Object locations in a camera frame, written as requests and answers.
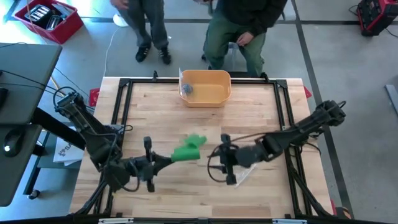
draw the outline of wooden table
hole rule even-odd
[[[109,124],[120,78],[106,77],[101,85],[95,116]],[[310,115],[301,79],[287,80],[295,121]],[[231,138],[279,130],[274,89],[270,85],[233,85],[232,96],[224,108],[187,108],[178,96],[178,85],[134,84],[127,124],[134,130],[125,134],[123,157],[145,154],[143,137],[150,136],[152,150],[169,156],[189,134],[205,135],[208,142],[200,149],[198,161],[178,162],[166,167],[154,178],[154,193],[145,184],[136,193],[119,190],[114,195],[113,214],[124,217],[167,218],[283,218],[293,214],[292,199],[284,156],[272,162],[258,163],[250,176],[238,187],[213,182],[206,171],[207,155],[220,143],[220,134]],[[119,120],[126,90],[121,100]],[[284,108],[286,123],[287,112]],[[253,144],[252,140],[239,142]],[[318,151],[304,146],[302,160],[307,184],[314,196],[332,212],[328,187]],[[214,170],[216,178],[224,178]],[[85,153],[70,207],[77,211],[98,185],[100,174]],[[135,178],[126,187],[134,188]],[[101,208],[105,207],[106,193]],[[304,211],[298,190],[300,208]]]

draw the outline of red bin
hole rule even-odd
[[[71,13],[66,19],[59,23],[58,26],[54,28],[54,30],[46,30],[35,24],[31,24],[30,21],[27,21],[24,17],[27,13],[27,6],[23,7],[19,12],[15,13],[14,17],[21,21],[23,24],[25,24],[25,26],[30,29],[30,31],[39,34],[42,37],[50,39],[58,44],[63,44],[83,26],[83,21],[77,14],[77,9],[75,7],[55,0],[33,0],[29,3],[29,9],[33,9],[38,4],[46,6],[49,9],[55,9],[52,6],[52,3],[61,4],[73,10],[73,13]]]

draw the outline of green toy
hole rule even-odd
[[[206,143],[206,136],[191,134],[184,140],[185,144],[174,149],[171,158],[173,162],[200,159],[199,147]]]

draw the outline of orange bowl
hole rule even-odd
[[[190,85],[192,92],[182,94],[182,85]],[[179,92],[186,106],[222,107],[231,96],[231,77],[222,70],[186,70],[182,72]]]

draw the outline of black jacket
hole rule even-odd
[[[217,10],[231,22],[250,26],[254,36],[267,32],[282,14],[287,0],[218,0]]]

